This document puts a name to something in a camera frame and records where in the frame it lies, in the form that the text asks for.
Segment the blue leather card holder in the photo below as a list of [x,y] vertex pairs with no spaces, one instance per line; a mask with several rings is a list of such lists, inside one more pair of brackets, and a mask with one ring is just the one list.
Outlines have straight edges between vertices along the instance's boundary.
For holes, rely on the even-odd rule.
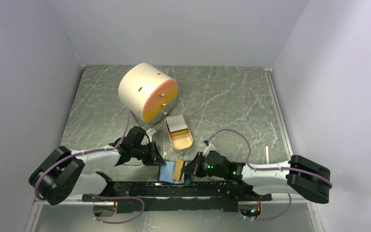
[[175,180],[173,178],[174,170],[176,167],[176,161],[168,161],[166,160],[166,165],[159,166],[158,174],[157,174],[157,181],[175,185],[182,185],[182,184],[190,184],[191,183],[191,176],[186,174],[182,181]]

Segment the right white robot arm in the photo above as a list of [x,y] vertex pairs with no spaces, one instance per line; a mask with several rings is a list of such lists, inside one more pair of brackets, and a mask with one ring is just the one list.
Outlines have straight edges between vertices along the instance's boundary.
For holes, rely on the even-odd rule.
[[330,170],[300,155],[276,164],[254,165],[230,161],[217,151],[207,155],[199,152],[181,171],[200,178],[215,176],[237,184],[247,200],[267,194],[297,194],[313,203],[327,204],[332,188]]

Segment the gold credit card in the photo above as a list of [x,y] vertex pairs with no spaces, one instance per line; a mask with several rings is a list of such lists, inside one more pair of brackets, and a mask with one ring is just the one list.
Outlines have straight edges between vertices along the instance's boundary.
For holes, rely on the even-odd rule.
[[175,168],[174,168],[173,176],[172,176],[176,182],[183,183],[185,181],[185,174],[182,171],[182,168],[185,167],[186,165],[187,165],[187,161],[180,160],[180,159],[177,160]]

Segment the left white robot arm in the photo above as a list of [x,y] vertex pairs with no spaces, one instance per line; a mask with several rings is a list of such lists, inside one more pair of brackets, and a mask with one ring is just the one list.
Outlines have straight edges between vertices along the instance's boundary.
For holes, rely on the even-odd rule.
[[108,201],[115,196],[115,183],[99,169],[124,165],[131,159],[145,166],[166,165],[150,131],[134,126],[124,137],[104,147],[83,151],[55,148],[28,182],[34,187],[36,198],[50,205],[74,195],[92,195]]

